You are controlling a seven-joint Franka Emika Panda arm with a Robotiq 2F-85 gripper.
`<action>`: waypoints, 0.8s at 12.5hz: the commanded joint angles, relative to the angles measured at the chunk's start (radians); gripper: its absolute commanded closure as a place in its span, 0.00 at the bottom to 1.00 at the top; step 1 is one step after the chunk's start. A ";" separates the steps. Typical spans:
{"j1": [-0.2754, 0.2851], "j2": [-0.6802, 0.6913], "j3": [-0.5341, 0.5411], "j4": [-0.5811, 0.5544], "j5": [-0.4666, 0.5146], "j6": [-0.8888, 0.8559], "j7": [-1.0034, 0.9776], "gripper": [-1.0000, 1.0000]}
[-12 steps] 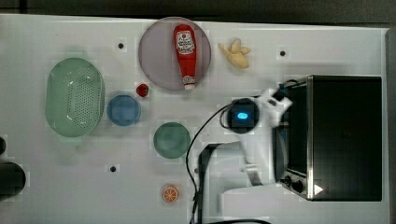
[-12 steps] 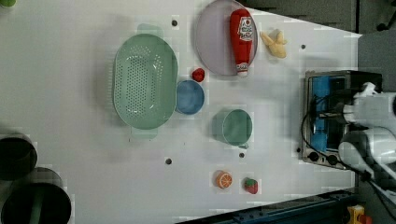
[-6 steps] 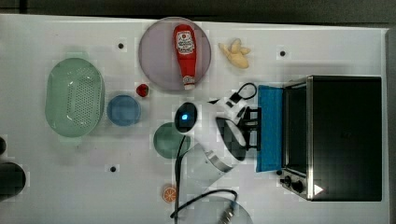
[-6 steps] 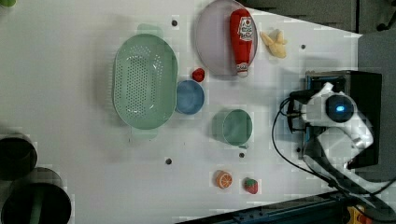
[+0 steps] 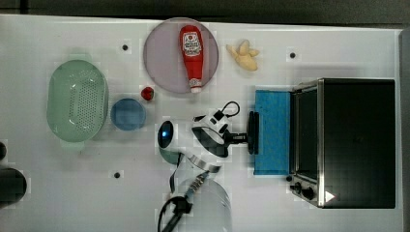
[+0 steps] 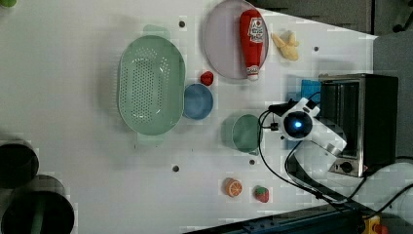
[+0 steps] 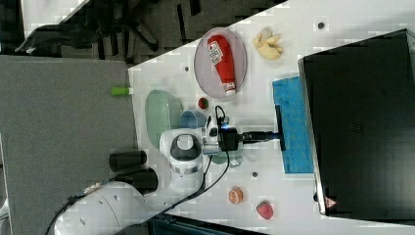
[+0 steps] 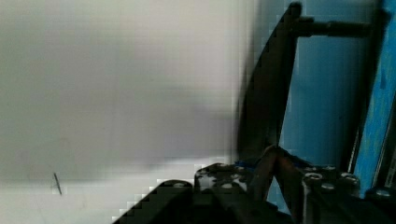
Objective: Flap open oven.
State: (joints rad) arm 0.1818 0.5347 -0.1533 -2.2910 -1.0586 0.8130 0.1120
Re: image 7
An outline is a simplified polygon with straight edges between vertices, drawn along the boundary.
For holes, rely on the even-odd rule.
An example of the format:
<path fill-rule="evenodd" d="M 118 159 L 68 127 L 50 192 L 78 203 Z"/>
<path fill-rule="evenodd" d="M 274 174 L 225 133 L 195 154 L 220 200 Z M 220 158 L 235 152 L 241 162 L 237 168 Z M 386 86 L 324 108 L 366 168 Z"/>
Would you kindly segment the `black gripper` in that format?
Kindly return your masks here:
<path fill-rule="evenodd" d="M 279 139 L 280 134 L 273 131 L 247 131 L 241 134 L 235 127 L 221 128 L 219 131 L 219 147 L 222 152 L 237 151 L 239 143 L 259 143 Z"/>

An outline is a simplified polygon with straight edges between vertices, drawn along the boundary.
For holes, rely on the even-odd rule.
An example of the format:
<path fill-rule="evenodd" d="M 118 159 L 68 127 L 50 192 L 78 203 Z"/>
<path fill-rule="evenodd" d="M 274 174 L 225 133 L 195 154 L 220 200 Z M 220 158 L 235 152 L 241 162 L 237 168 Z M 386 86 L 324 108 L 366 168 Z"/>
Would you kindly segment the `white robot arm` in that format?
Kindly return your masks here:
<path fill-rule="evenodd" d="M 57 214 L 54 235 L 116 235 L 209 190 L 205 156 L 282 138 L 278 132 L 240 133 L 232 127 L 168 130 L 160 137 L 160 152 L 169 164 L 168 185 L 160 188 L 151 168 L 97 183 L 70 199 Z"/>

